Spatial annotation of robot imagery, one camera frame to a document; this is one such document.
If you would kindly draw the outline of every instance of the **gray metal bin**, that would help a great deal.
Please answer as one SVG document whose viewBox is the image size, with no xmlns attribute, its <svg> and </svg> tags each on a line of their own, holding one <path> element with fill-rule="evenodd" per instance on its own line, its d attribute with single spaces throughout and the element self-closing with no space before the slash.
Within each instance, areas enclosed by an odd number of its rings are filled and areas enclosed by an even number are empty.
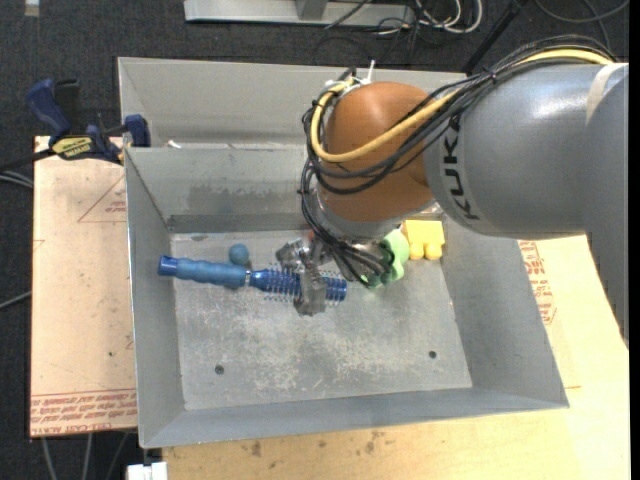
<svg viewBox="0 0 640 480">
<path fill-rule="evenodd" d="M 264 268 L 308 233 L 299 119 L 340 71 L 121 59 L 123 114 L 153 133 L 125 161 L 143 447 L 567 405 L 514 240 L 445 219 L 441 261 L 409 262 L 377 290 L 350 284 L 314 317 L 252 288 L 157 275 L 161 254 L 225 261 L 238 242 Z M 429 89 L 459 75 L 377 76 Z"/>
</svg>

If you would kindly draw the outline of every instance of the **blue brush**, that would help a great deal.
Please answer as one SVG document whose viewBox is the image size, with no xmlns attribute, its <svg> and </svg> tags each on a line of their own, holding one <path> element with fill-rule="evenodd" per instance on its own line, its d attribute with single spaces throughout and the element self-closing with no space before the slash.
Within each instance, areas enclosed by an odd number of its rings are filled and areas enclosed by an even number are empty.
<svg viewBox="0 0 640 480">
<path fill-rule="evenodd" d="M 158 274 L 231 288 L 249 285 L 263 292 L 294 298 L 301 293 L 300 276 L 277 269 L 247 270 L 228 263 L 160 256 Z M 327 283 L 326 300 L 342 302 L 347 296 L 347 282 L 335 277 L 323 276 L 323 279 Z"/>
</svg>

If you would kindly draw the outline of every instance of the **clamp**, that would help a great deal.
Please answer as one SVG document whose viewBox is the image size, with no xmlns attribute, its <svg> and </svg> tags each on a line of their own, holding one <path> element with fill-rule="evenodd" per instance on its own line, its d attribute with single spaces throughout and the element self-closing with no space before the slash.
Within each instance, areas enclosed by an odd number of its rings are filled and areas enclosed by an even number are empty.
<svg viewBox="0 0 640 480">
<path fill-rule="evenodd" d="M 105 130 L 100 122 L 99 126 L 87 126 L 84 135 L 69 135 L 71 123 L 55 99 L 51 79 L 38 82 L 29 90 L 27 104 L 40 121 L 53 128 L 49 150 L 64 160 L 93 158 L 122 164 L 124 147 L 151 145 L 147 122 L 140 114 L 127 116 L 124 124 L 109 130 Z M 128 135 L 122 148 L 110 141 L 109 136 L 113 133 Z"/>
</svg>

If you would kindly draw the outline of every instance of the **yellow cable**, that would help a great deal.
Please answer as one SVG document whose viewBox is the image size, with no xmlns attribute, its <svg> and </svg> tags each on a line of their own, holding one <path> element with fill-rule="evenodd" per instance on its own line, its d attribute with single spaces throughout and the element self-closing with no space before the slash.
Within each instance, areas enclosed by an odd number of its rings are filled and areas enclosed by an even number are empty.
<svg viewBox="0 0 640 480">
<path fill-rule="evenodd" d="M 561 58 L 561 57 L 564 57 L 564 58 L 570 57 L 570 58 L 580 59 L 582 61 L 590 62 L 592 64 L 613 64 L 612 60 L 606 57 L 603 57 L 602 55 L 598 55 L 593 52 L 587 52 L 582 50 L 572 50 L 567 48 L 548 51 L 548 52 L 542 52 L 542 53 L 535 53 L 531 57 L 527 57 L 526 59 L 520 61 L 518 64 L 522 64 L 525 62 L 532 62 L 535 60 L 554 59 L 554 58 Z M 408 128 L 415 125 L 421 125 L 424 121 L 429 119 L 433 114 L 435 114 L 438 110 L 440 110 L 451 98 L 453 98 L 458 93 L 458 90 L 455 90 L 453 92 L 450 92 L 449 94 L 446 94 L 440 99 L 434 100 L 426 107 L 420 109 L 415 114 L 409 116 L 405 120 L 395 125 L 393 128 L 384 132 L 382 135 L 379 135 L 372 141 L 367 142 L 366 144 L 364 144 L 363 146 L 360 146 L 357 149 L 348 151 L 347 153 L 340 153 L 340 154 L 328 153 L 322 148 L 322 145 L 320 144 L 320 138 L 318 136 L 322 110 L 326 105 L 328 105 L 331 102 L 333 98 L 337 97 L 337 94 L 335 93 L 336 89 L 339 89 L 340 86 L 342 86 L 342 89 L 340 90 L 340 92 L 342 92 L 350 85 L 353 85 L 353 80 L 351 79 L 347 81 L 339 82 L 333 87 L 331 87 L 328 92 L 326 92 L 320 97 L 316 105 L 316 108 L 313 111 L 313 114 L 311 116 L 311 127 L 310 127 L 311 147 L 313 148 L 313 151 L 315 152 L 315 154 L 326 162 L 331 162 L 331 163 L 348 162 L 350 160 L 355 160 L 357 158 L 360 158 L 366 155 L 367 153 L 370 153 L 371 151 L 379 148 L 384 143 L 390 141 L 397 135 L 400 135 L 401 133 L 405 132 Z"/>
<path fill-rule="evenodd" d="M 592 64 L 613 64 L 611 59 L 607 57 L 603 57 L 597 53 L 587 52 L 582 50 L 570 50 L 570 49 L 561 49 L 561 50 L 552 50 L 548 52 L 542 53 L 534 53 L 531 57 L 527 57 L 526 59 L 518 62 L 518 64 L 522 64 L 524 62 L 532 62 L 534 60 L 541 59 L 557 59 L 560 57 L 571 57 L 574 59 L 580 59 L 586 62 L 590 62 Z"/>
<path fill-rule="evenodd" d="M 409 116 L 404 121 L 401 121 L 400 123 L 395 125 L 393 128 L 384 132 L 382 135 L 379 135 L 378 137 L 373 139 L 371 142 L 367 142 L 363 146 L 360 146 L 358 149 L 354 149 L 353 151 L 349 151 L 347 153 L 339 153 L 339 154 L 327 153 L 324 149 L 322 149 L 322 145 L 320 144 L 320 140 L 317 133 L 319 124 L 320 124 L 320 114 L 322 111 L 322 107 L 325 105 L 325 103 L 327 103 L 331 98 L 334 97 L 333 94 L 327 93 L 323 95 L 322 98 L 320 98 L 320 100 L 318 101 L 318 106 L 316 107 L 316 110 L 313 112 L 313 115 L 311 116 L 311 130 L 310 130 L 311 147 L 313 148 L 313 151 L 315 152 L 315 154 L 318 155 L 318 157 L 320 157 L 322 160 L 325 160 L 327 162 L 336 163 L 336 162 L 348 162 L 349 160 L 355 160 L 356 158 L 360 158 L 361 156 L 364 156 L 367 153 L 370 153 L 374 149 L 379 148 L 385 142 L 390 141 L 397 135 L 406 131 L 408 128 L 418 124 L 422 124 L 424 120 L 428 119 L 433 114 L 435 114 L 438 110 L 440 110 L 440 108 L 443 107 L 444 104 L 447 103 L 447 101 L 449 101 L 457 92 L 458 91 L 451 92 L 438 100 L 434 100 L 432 103 L 430 103 L 426 107 L 420 109 L 418 112 L 416 112 L 412 116 Z"/>
</svg>

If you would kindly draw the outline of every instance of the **yellow block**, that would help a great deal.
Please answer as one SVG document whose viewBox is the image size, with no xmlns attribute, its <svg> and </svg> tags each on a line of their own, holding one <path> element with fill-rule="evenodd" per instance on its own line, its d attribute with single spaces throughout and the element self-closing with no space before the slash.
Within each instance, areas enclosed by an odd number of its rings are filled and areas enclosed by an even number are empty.
<svg viewBox="0 0 640 480">
<path fill-rule="evenodd" d="M 409 259 L 438 260 L 442 257 L 444 229 L 439 220 L 405 220 L 402 232 L 409 241 Z"/>
</svg>

